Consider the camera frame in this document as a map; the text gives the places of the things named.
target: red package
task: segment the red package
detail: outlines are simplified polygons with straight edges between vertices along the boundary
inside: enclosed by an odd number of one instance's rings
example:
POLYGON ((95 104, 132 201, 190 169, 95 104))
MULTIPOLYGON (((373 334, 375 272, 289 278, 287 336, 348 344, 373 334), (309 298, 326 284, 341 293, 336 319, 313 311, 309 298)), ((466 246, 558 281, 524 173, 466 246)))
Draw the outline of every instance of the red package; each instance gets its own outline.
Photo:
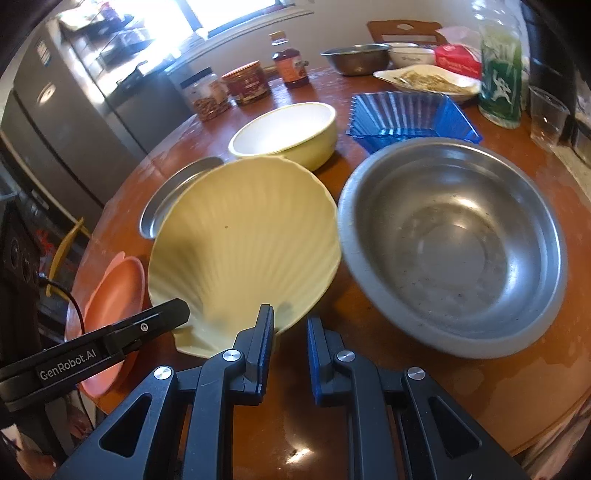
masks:
POLYGON ((435 48, 435 65, 450 72, 480 80, 482 63, 464 45, 439 45, 435 48))

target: triangular cutout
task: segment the triangular cutout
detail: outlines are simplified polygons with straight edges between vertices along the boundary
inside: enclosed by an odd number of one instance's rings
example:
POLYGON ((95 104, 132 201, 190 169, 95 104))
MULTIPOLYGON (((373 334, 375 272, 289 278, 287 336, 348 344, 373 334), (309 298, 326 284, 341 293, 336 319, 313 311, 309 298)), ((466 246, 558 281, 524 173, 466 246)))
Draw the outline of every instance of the triangular cutout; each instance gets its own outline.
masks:
POLYGON ((480 446, 480 440, 468 429, 439 397, 430 397, 429 406, 435 419, 439 436, 447 456, 458 458, 473 452, 480 446))
POLYGON ((103 435, 99 441, 100 447, 127 458, 131 457, 138 444, 139 434, 151 403, 151 395, 140 396, 117 423, 103 435))

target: transparent cup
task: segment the transparent cup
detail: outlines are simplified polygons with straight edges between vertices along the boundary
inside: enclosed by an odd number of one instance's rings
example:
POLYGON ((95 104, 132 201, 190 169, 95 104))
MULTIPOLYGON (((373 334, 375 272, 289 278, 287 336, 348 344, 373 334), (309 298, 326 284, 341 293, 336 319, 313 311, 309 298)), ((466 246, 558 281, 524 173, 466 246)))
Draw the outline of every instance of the transparent cup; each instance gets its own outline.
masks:
POLYGON ((569 116, 569 109, 554 95, 541 88, 530 86, 530 92, 530 137, 540 148, 552 151, 569 116))

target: yellow bowl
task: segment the yellow bowl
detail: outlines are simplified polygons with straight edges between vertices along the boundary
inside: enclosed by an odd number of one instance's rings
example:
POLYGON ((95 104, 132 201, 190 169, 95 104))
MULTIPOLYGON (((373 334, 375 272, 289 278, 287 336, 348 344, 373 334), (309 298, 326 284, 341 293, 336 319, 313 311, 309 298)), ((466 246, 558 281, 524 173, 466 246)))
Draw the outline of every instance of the yellow bowl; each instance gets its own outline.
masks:
POLYGON ((319 102, 295 103, 242 127, 228 150, 238 158, 280 155, 314 171, 335 151, 336 111, 319 102))
POLYGON ((252 327, 261 303, 287 330, 320 299, 340 262, 336 205, 309 171, 278 157, 237 160, 181 195, 148 268, 153 305, 179 297, 177 350, 209 358, 252 327))

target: window sill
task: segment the window sill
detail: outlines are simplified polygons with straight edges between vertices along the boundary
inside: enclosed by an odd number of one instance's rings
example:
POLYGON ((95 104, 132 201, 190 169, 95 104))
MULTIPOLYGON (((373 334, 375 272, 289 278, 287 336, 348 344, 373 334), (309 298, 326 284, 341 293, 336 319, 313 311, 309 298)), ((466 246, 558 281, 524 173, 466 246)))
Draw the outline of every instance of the window sill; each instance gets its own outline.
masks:
POLYGON ((260 28, 264 28, 267 25, 273 25, 273 23, 288 20, 290 18, 310 15, 312 13, 314 12, 311 10, 306 10, 305 8, 292 6, 282 8, 281 10, 278 10, 276 12, 262 15, 251 20, 247 20, 246 22, 241 23, 240 25, 236 25, 235 27, 228 28, 226 31, 218 33, 212 38, 206 40, 201 45, 198 45, 197 47, 189 50, 187 53, 184 53, 178 58, 178 60, 173 65, 167 68, 166 71, 170 74, 178 68, 182 67, 183 65, 189 63, 190 61, 193 61, 196 58, 200 57, 204 53, 212 51, 214 48, 217 48, 220 45, 224 45, 224 43, 232 41, 235 38, 241 37, 242 35, 258 30, 260 28))

